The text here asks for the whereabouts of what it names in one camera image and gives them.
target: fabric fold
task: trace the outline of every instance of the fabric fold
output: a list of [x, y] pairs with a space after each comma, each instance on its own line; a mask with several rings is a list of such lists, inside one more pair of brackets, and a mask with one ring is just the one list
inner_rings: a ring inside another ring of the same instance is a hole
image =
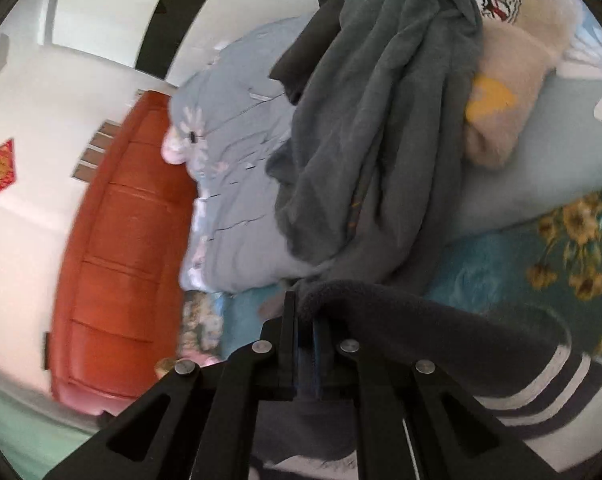
[[396, 283], [420, 292], [460, 192], [481, 17], [475, 0], [345, 0], [339, 19], [267, 162], [277, 225], [300, 260], [335, 258], [325, 278], [387, 282], [405, 267]]

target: dark gray cloth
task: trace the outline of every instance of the dark gray cloth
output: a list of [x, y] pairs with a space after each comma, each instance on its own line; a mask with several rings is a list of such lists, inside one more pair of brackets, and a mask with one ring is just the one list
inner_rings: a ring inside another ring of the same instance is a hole
[[[562, 478], [590, 478], [602, 466], [602, 360], [388, 286], [313, 286], [300, 322], [319, 312], [387, 359], [434, 361]], [[346, 416], [345, 404], [262, 402], [253, 451], [273, 462], [297, 454], [337, 460], [355, 446]]]
[[277, 225], [300, 260], [336, 256], [323, 278], [386, 282], [405, 265], [418, 293], [460, 192], [481, 16], [475, 0], [346, 0], [340, 21], [266, 166]]
[[270, 71], [296, 105], [319, 60], [341, 30], [339, 15], [345, 0], [319, 0], [319, 10]]

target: floral bedsheet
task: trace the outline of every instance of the floral bedsheet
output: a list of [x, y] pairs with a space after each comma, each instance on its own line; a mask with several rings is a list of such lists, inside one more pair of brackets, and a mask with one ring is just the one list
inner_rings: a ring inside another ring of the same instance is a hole
[[541, 332], [528, 314], [543, 312], [576, 348], [602, 355], [602, 190], [448, 246], [427, 297], [472, 312], [507, 306], [510, 321]]
[[222, 294], [186, 292], [177, 355], [200, 364], [218, 362], [223, 334]]

